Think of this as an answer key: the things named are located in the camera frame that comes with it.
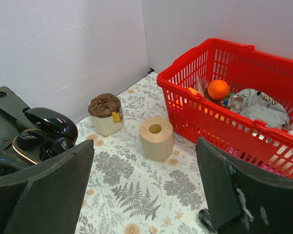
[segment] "red basket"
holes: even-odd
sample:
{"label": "red basket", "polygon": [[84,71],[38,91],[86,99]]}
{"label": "red basket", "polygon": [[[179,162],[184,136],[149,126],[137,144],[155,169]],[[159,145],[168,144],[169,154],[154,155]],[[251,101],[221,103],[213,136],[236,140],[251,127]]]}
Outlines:
{"label": "red basket", "polygon": [[188,90],[195,74],[225,80],[230,90],[253,88],[281,103],[293,124],[293,60],[219,39],[208,39],[160,73],[169,120],[174,131],[196,143],[199,137],[227,153],[267,171],[293,178],[293,136],[252,121]]}

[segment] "white wall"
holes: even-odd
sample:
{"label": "white wall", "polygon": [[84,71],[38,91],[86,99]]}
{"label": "white wall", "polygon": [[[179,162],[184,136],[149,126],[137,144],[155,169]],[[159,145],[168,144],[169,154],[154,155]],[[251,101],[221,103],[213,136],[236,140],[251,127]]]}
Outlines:
{"label": "white wall", "polygon": [[293,59],[293,0],[142,0],[149,65],[161,72],[216,37]]}
{"label": "white wall", "polygon": [[74,121],[149,70],[140,0],[0,0],[0,87]]}

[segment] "orange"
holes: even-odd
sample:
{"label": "orange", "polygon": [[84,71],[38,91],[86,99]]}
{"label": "orange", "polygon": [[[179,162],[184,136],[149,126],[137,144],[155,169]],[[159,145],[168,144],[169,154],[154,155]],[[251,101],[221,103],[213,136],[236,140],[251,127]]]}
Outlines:
{"label": "orange", "polygon": [[207,92],[212,99],[222,100],[229,94],[229,89],[227,82],[216,79],[209,84]]}

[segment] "floral tablecloth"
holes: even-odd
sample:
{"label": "floral tablecloth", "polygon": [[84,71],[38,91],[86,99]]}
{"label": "floral tablecloth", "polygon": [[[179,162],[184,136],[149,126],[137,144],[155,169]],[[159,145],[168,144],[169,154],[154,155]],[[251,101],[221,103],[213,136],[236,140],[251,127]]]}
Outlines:
{"label": "floral tablecloth", "polygon": [[96,134],[90,117],[81,120],[78,142],[93,139],[95,155],[75,234],[204,234],[195,222],[206,200],[195,145],[174,134],[173,154],[155,162],[144,156],[139,125],[167,119],[156,73],[120,95],[125,125],[117,133]]}

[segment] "brown lid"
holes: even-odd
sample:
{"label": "brown lid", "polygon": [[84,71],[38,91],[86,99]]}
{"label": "brown lid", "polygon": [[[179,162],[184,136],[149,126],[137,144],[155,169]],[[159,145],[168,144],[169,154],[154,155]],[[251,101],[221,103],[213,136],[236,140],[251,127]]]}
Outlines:
{"label": "brown lid", "polygon": [[88,112],[91,116],[98,118],[107,118],[112,116],[112,112],[121,107],[121,101],[112,94],[101,94],[91,100],[88,106]]}

